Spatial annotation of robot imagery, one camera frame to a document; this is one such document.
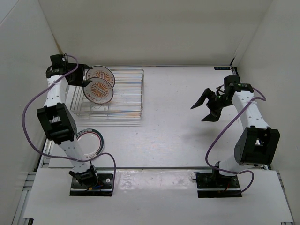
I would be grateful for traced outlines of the green rimmed white plate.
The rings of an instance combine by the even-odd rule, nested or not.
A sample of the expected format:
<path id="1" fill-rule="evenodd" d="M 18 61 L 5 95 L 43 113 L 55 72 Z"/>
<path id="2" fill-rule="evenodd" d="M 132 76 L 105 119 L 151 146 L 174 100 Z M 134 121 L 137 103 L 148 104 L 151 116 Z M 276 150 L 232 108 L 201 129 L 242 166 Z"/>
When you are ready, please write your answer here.
<path id="1" fill-rule="evenodd" d="M 87 159 L 98 156 L 104 148 L 104 138 L 96 129 L 83 129 L 76 134 L 76 138 Z"/>

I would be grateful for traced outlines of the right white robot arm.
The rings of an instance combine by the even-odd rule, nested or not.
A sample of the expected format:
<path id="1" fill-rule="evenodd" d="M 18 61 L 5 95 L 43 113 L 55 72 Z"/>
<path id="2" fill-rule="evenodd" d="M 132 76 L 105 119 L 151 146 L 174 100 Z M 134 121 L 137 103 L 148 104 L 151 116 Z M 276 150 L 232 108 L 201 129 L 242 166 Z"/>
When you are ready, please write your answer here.
<path id="1" fill-rule="evenodd" d="M 224 78 L 224 91 L 213 92 L 206 88 L 192 108 L 205 104 L 210 113 L 202 121 L 217 122 L 222 109 L 234 106 L 238 114 L 225 127 L 228 129 L 236 120 L 240 120 L 243 132 L 234 147 L 234 154 L 224 161 L 212 166 L 214 171 L 210 177 L 212 185 L 222 187 L 228 176 L 234 176 L 248 168 L 270 165 L 273 161 L 280 133 L 272 129 L 263 119 L 256 100 L 265 101 L 263 94 L 254 95 L 257 90 L 249 83 L 241 83 L 237 75 Z"/>

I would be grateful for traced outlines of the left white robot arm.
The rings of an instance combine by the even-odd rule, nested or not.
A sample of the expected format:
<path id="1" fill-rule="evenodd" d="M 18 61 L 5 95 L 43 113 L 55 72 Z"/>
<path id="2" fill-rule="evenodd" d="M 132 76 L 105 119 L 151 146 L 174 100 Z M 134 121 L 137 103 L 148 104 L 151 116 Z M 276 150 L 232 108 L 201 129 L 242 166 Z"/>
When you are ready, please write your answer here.
<path id="1" fill-rule="evenodd" d="M 79 146 L 77 126 L 65 104 L 69 86 L 89 85 L 90 82 L 83 79 L 88 66 L 70 63 L 66 54 L 52 55 L 50 60 L 52 64 L 46 71 L 50 89 L 44 106 L 37 109 L 37 117 L 47 139 L 54 141 L 71 161 L 73 170 L 70 175 L 81 185 L 92 188 L 98 183 L 97 171 Z"/>

